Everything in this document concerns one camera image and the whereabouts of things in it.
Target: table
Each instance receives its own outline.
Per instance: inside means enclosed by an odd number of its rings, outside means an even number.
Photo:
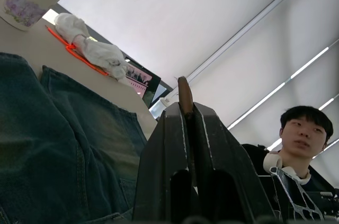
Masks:
[[[52,24],[41,19],[28,32],[24,32],[0,18],[0,52],[25,58],[38,78],[42,74],[42,65],[46,65],[68,75],[118,107],[136,113],[142,131],[148,139],[157,122],[135,90],[112,77],[101,75],[73,57],[66,51],[65,46],[47,31],[46,25],[54,29]]]

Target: young man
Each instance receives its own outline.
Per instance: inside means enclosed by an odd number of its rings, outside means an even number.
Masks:
[[[333,134],[333,125],[328,117],[314,107],[296,106],[282,114],[280,122],[282,149],[279,152],[243,145],[257,174],[267,175],[272,166],[285,167],[305,191],[334,192],[334,188],[309,166],[312,158],[325,149]],[[274,188],[267,188],[267,184],[263,186],[272,202],[273,195],[268,191],[272,192]]]

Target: white ceiling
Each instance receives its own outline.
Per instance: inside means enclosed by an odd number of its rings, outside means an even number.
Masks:
[[[61,0],[60,4],[174,87],[273,0]],[[228,126],[339,38],[339,0],[284,0],[191,82],[194,100]],[[339,93],[339,44],[231,132],[241,143],[275,142],[295,105],[319,108]],[[339,137],[339,98],[323,110]],[[339,143],[312,165],[339,185]]]

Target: orange lanyard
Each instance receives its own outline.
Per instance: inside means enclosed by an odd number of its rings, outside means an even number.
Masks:
[[[53,30],[48,27],[47,30],[58,40],[60,40],[65,46],[66,46],[66,50],[71,53],[74,57],[78,58],[80,61],[83,61],[84,63],[86,63],[88,66],[90,66],[92,69],[96,70],[97,72],[99,72],[100,74],[104,75],[104,76],[108,76],[107,72],[104,72],[103,70],[97,68],[96,66],[94,66],[93,64],[91,64],[86,58],[80,56],[79,54],[77,54],[75,51],[73,51],[74,49],[76,49],[76,46],[73,44],[68,44],[63,38],[61,38],[59,35],[57,35],[55,32],[53,32]]]

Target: black hair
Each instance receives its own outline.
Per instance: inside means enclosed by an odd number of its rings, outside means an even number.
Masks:
[[[326,132],[326,144],[329,138],[333,135],[332,122],[322,111],[312,106],[295,106],[291,109],[288,109],[285,113],[281,115],[281,128],[285,128],[285,125],[288,121],[301,117],[305,117],[307,121],[314,122],[316,125],[324,128]]]

